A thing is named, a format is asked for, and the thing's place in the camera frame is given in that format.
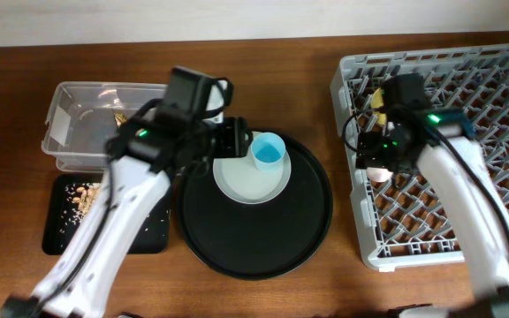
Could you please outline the yellow bowl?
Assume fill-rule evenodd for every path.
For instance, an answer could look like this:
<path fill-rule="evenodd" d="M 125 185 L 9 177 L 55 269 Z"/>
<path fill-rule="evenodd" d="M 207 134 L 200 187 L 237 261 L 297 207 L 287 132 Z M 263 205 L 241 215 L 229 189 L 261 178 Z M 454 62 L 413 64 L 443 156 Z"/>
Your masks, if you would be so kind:
<path fill-rule="evenodd" d="M 381 112 L 380 109 L 384 106 L 383 99 L 383 90 L 382 88 L 378 88 L 373 94 L 370 103 L 370 108 L 374 111 L 376 115 L 376 123 L 380 126 L 385 126 L 387 121 L 387 116 L 385 113 Z"/>

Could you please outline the pink cup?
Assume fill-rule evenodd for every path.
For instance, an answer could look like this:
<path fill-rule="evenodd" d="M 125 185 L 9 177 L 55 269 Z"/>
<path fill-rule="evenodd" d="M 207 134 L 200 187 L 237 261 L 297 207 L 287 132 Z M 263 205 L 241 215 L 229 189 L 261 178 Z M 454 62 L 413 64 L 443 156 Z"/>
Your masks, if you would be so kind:
<path fill-rule="evenodd" d="M 368 167 L 366 169 L 367 177 L 372 182 L 379 182 L 383 183 L 387 180 L 391 179 L 393 177 L 393 173 L 385 168 L 374 168 L 374 167 Z"/>

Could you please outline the gold foil wrapper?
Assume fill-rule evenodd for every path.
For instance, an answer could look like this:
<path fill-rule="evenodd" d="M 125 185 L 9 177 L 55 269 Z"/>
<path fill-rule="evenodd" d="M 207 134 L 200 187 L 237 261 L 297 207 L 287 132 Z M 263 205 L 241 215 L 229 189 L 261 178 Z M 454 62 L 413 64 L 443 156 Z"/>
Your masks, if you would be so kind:
<path fill-rule="evenodd" d="M 114 113 L 113 116 L 117 126 L 121 126 L 127 121 L 127 117 L 122 113 Z"/>

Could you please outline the grey plate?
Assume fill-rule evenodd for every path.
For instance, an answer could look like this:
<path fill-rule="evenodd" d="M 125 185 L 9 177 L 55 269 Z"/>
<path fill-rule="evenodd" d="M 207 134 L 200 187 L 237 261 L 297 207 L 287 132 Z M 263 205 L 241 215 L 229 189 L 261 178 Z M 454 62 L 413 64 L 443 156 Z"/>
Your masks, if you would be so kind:
<path fill-rule="evenodd" d="M 274 171 L 260 171 L 250 153 L 239 158 L 215 159 L 212 165 L 217 186 L 230 199 L 244 204 L 262 204 L 281 194 L 292 174 L 292 163 L 286 150 L 282 166 Z"/>

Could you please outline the blue cup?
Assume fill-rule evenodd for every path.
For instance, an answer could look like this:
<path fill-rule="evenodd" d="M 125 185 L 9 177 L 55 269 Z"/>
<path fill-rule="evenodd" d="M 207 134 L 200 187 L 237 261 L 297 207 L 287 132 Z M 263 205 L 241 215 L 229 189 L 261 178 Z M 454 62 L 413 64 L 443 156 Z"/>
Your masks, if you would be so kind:
<path fill-rule="evenodd" d="M 284 161 L 285 142 L 276 133 L 261 132 L 254 137 L 250 145 L 250 153 L 258 170 L 278 170 Z"/>

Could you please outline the food scraps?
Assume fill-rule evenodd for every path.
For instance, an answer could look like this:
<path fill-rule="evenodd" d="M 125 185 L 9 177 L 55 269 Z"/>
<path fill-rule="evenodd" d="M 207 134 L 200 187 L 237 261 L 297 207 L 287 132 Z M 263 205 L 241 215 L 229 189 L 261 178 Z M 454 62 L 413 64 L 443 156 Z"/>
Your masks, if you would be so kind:
<path fill-rule="evenodd" d="M 100 192 L 100 187 L 100 183 L 94 182 L 66 185 L 64 187 L 65 203 L 62 207 L 61 216 L 65 217 L 69 223 L 81 223 Z"/>

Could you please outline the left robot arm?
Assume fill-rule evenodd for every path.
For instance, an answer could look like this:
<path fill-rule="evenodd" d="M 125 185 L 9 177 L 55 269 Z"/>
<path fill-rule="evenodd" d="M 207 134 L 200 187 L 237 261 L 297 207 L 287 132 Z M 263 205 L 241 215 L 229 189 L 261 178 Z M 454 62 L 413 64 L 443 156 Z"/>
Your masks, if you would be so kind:
<path fill-rule="evenodd" d="M 176 175 L 214 158 L 243 157 L 245 121 L 221 118 L 233 84 L 171 69 L 164 96 L 143 104 L 104 145 L 106 171 L 88 216 L 31 295 L 9 296 L 2 317 L 101 317 L 129 248 Z"/>

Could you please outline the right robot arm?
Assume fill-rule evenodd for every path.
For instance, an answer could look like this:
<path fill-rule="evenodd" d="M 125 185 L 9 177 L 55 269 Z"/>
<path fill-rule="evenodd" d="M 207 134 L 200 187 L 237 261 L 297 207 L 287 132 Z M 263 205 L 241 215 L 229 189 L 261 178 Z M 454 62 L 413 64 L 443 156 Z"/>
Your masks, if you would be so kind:
<path fill-rule="evenodd" d="M 390 317 L 509 317 L 509 213 L 494 186 L 482 147 L 459 108 L 436 108 L 417 73 L 386 80 L 369 112 L 380 132 L 363 132 L 356 166 L 384 182 L 398 173 L 420 174 L 443 205 L 469 269 L 475 300 L 455 309 L 412 305 Z"/>

